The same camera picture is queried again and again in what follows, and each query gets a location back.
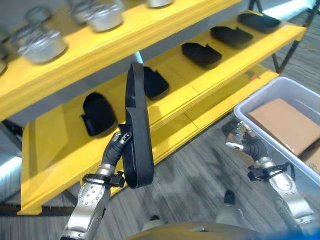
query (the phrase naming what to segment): plastic storage bin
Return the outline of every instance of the plastic storage bin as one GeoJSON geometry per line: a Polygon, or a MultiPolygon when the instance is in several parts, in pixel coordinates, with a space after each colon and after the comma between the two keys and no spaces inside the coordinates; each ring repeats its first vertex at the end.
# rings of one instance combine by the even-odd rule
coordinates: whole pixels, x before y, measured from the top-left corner
{"type": "Polygon", "coordinates": [[[320,126],[320,95],[283,76],[277,77],[275,80],[238,104],[234,109],[234,113],[237,118],[248,124],[257,135],[266,140],[301,172],[315,182],[319,188],[320,176],[315,171],[249,119],[248,113],[277,98],[286,101],[320,126]]]}

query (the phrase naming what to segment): aluminum pot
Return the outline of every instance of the aluminum pot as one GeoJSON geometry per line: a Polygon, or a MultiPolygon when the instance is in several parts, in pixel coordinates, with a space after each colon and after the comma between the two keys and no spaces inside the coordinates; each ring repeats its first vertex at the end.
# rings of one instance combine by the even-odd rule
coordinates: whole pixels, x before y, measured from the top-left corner
{"type": "Polygon", "coordinates": [[[123,23],[121,13],[117,5],[101,4],[92,9],[86,22],[95,32],[108,31],[123,23]]]}
{"type": "Polygon", "coordinates": [[[174,0],[147,0],[146,4],[149,8],[159,8],[172,4],[174,0]]]}
{"type": "Polygon", "coordinates": [[[51,10],[46,6],[35,6],[24,15],[24,19],[27,23],[38,25],[52,18],[53,14],[51,10]]]}
{"type": "Polygon", "coordinates": [[[94,6],[97,6],[94,1],[82,1],[72,6],[68,14],[76,24],[81,25],[86,22],[87,16],[94,6]]]}
{"type": "Polygon", "coordinates": [[[19,28],[11,36],[11,43],[16,50],[23,47],[27,40],[33,38],[34,36],[43,33],[43,31],[34,25],[28,24],[19,28]]]}
{"type": "Polygon", "coordinates": [[[30,38],[18,53],[34,64],[43,64],[61,55],[66,48],[61,34],[49,31],[30,38]]]}

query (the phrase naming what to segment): metal robot arm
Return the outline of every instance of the metal robot arm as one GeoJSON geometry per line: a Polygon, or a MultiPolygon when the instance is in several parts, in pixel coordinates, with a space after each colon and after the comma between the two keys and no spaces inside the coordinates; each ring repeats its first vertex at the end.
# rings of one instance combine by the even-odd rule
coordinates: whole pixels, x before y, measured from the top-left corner
{"type": "Polygon", "coordinates": [[[117,163],[131,134],[113,135],[105,148],[102,163],[95,174],[83,177],[84,185],[78,194],[77,205],[62,233],[60,240],[93,240],[107,207],[111,187],[123,187],[123,172],[115,173],[117,163]]]}
{"type": "Polygon", "coordinates": [[[293,165],[289,162],[276,165],[260,138],[245,123],[242,122],[237,127],[236,135],[241,144],[234,142],[225,144],[250,155],[259,166],[249,167],[249,179],[263,181],[268,188],[271,188],[269,192],[273,194],[271,197],[276,210],[289,228],[301,231],[313,228],[319,221],[307,201],[297,191],[293,165]],[[291,176],[286,173],[288,167],[291,167],[291,176]]]}

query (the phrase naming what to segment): cardboard box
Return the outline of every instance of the cardboard box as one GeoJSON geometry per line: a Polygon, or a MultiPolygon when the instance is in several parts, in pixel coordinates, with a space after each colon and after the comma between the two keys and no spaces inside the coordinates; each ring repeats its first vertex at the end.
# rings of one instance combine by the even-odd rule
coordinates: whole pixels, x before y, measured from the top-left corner
{"type": "Polygon", "coordinates": [[[306,154],[303,162],[320,175],[320,140],[318,140],[312,150],[306,154]]]}
{"type": "Polygon", "coordinates": [[[296,156],[320,138],[320,126],[280,98],[258,107],[249,117],[296,156]]]}

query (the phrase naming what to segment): gray carpet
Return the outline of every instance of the gray carpet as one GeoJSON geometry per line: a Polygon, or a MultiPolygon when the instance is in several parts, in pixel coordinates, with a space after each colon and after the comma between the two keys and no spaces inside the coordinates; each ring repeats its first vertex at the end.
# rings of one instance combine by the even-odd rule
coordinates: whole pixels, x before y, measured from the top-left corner
{"type": "MultiPolygon", "coordinates": [[[[293,22],[301,23],[305,17],[300,15],[293,22]]],[[[317,92],[320,92],[319,29],[318,15],[283,73],[317,92]]],[[[283,58],[287,50],[284,48],[278,56],[283,58]]],[[[263,64],[272,66],[269,59],[263,64]]],[[[170,223],[214,222],[226,189],[235,191],[248,228],[259,232],[285,230],[287,227],[263,184],[249,181],[248,163],[224,145],[221,127],[232,117],[231,114],[212,125],[157,165],[152,185],[136,190],[126,188],[113,197],[95,239],[129,237],[139,232],[154,214],[170,223]]],[[[78,184],[71,189],[74,193],[78,190],[78,184]]],[[[19,202],[19,195],[10,202],[19,202]]],[[[47,205],[71,204],[59,195],[47,205]]],[[[0,217],[0,239],[57,240],[67,220],[68,217],[0,217]]]]}

